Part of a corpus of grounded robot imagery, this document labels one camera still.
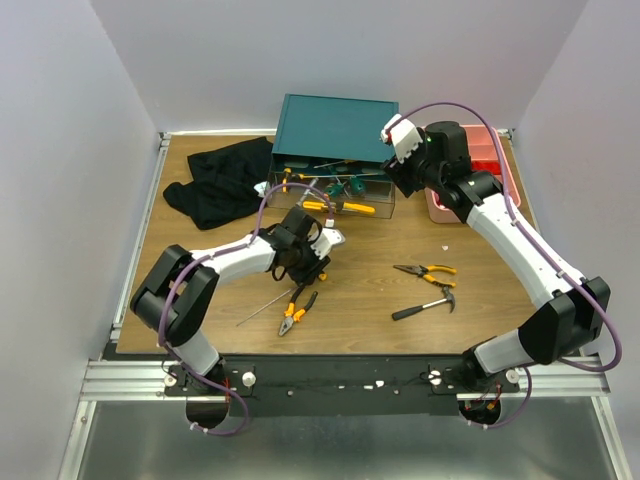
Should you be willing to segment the yellow screwdriver large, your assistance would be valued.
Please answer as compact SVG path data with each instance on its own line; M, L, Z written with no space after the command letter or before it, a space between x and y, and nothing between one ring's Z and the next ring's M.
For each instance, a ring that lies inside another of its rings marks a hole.
M372 206L351 202L344 202L342 204L342 210L364 215L374 215L376 213L376 209Z

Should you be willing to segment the black handled claw hammer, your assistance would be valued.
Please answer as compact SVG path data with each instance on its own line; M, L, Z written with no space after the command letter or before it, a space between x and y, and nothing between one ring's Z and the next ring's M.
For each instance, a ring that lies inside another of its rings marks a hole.
M391 314L391 318L394 321L398 321L401 319L408 318L412 315L416 315L424 310L431 309L441 305L448 305L450 307L450 311L453 311L456 306L455 296L451 292L451 289L447 286L442 288L443 297L439 300L432 301L426 304L421 304L413 307L409 307L400 311L396 311Z

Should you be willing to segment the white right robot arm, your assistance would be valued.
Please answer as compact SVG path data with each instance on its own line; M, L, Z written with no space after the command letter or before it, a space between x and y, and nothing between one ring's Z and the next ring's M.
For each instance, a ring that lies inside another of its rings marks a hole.
M403 195L435 192L442 205L496 250L535 307L518 328L463 353L455 372L467 389L483 391L498 373L551 364L599 337L609 286L562 259L519 212L507 186L473 169L461 125L443 121L421 128L394 115L381 140L394 149L383 170Z

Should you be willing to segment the yellow black long rod driver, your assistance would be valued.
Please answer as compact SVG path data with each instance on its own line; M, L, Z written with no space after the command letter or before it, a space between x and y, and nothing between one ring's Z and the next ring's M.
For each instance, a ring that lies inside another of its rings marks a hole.
M319 280L320 282L326 281L328 275L325 272L321 272L320 274L318 274L318 276L316 277L317 280ZM236 327L239 327L240 325L242 325L243 323L249 321L250 319L254 318L255 316L257 316L259 313L261 313L262 311L264 311L265 309L269 308L271 305L273 305L274 303L277 303L281 298L287 296L290 293L293 293L295 290L294 287L290 287L288 290L285 290L284 292L282 292L281 294L277 295L275 298L273 298L272 300L268 301L266 304L262 305L261 307L259 307L256 311L252 312L250 315L248 315L245 319L241 320L240 322L238 322L236 324Z

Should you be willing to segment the teal drawer cabinet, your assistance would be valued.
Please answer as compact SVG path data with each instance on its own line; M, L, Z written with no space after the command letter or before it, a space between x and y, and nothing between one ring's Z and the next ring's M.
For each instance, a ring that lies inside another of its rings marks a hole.
M390 180L381 165L393 149L382 143L380 132L398 112L393 101L287 94L269 173L284 168L307 171L318 163L351 159L356 161L319 169L374 169Z

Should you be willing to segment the yellow long nose pliers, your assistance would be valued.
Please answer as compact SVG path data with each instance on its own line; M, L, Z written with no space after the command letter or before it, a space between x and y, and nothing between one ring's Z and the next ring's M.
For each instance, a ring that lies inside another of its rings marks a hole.
M447 287L447 288L455 288L456 287L456 282L455 281L445 281L445 280L438 280L434 274L435 273L446 273L446 274L450 274L450 275L456 275L457 274L457 270L453 267L449 267L446 265L439 265L439 264L434 264L434 265L428 265L428 266L423 266L423 265L400 265L400 264L396 264L393 266L394 269L400 270L402 272L405 273L409 273L411 275L417 276L419 278L424 279L425 281L427 281L428 283L438 286L438 287Z

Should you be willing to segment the yellow black T-handle long driver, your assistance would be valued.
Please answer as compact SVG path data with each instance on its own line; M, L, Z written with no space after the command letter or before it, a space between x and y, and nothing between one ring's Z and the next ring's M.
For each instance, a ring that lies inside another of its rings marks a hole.
M316 188L320 179L321 177L318 175L293 172L291 168L285 168L282 176L281 192L285 194L290 193L293 190L291 184L306 182L305 188L302 189L304 195L320 195L329 197L329 194L326 191Z

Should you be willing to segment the pink compartment tray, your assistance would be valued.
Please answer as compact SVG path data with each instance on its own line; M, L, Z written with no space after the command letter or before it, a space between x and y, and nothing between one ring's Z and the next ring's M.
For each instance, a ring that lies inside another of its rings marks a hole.
M498 154L502 153L505 158L507 155L502 142L499 141L499 148L496 148L489 131L484 125L462 125L462 128L466 132L472 171L491 173L500 183L503 183L504 179L501 174L502 170ZM426 189L425 197L429 216L434 223L450 224L459 222L455 214L441 203L436 192Z

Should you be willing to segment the yellow screwdriver small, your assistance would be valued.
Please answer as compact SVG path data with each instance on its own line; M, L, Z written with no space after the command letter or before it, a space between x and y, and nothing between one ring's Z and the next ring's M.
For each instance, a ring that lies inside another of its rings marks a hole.
M318 163L318 164L314 165L313 168L314 169L328 168L328 167L334 167L336 165L354 163L355 161L356 160L351 160L351 159L328 161L328 162L324 162L324 163Z

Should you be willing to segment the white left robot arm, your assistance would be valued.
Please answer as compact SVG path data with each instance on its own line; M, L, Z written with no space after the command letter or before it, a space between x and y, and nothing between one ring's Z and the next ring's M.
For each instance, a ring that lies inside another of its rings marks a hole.
M332 220L320 223L295 206L281 222L221 247L188 251L171 245L132 295L130 310L189 368L188 384L209 395L222 380L222 355L202 331L216 289L266 272L281 272L304 288L325 272L332 249L344 242Z

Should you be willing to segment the yellow black combination pliers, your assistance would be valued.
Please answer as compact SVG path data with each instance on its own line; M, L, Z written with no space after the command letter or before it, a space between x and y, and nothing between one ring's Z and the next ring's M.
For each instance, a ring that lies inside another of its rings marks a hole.
M284 312L284 318L278 330L279 337L283 337L284 335L286 335L293 328L294 324L298 323L314 306L318 296L317 291L313 291L311 293L308 301L302 307L297 307L297 301L304 290L304 286L298 287L291 296L288 302L287 309Z

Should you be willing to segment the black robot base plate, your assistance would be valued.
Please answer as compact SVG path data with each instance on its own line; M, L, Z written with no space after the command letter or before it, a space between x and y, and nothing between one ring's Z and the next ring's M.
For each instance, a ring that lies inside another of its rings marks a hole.
M455 416L464 396L519 392L501 372L485 380L462 374L459 355L228 354L217 375L239 394L240 416Z

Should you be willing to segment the small green screwdriver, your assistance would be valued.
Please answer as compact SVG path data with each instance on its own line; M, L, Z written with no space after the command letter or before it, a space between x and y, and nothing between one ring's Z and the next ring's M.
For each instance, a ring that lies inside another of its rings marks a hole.
M349 179L349 190L352 195L362 196L366 194L366 185L358 177Z

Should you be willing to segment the clear drawer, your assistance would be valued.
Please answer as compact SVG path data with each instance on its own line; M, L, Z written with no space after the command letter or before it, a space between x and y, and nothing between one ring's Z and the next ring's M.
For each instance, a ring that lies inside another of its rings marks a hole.
M268 186L282 184L268 205L285 209L295 204L326 212L330 202L338 214L390 219L395 209L395 187L381 171L365 169L284 168L268 174Z

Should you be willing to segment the green screwdriver short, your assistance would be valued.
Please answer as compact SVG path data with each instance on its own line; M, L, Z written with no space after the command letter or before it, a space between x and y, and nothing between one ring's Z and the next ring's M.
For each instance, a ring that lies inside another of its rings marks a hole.
M324 193L329 198L338 198L344 193L344 189L345 187L342 183L331 182L325 188Z

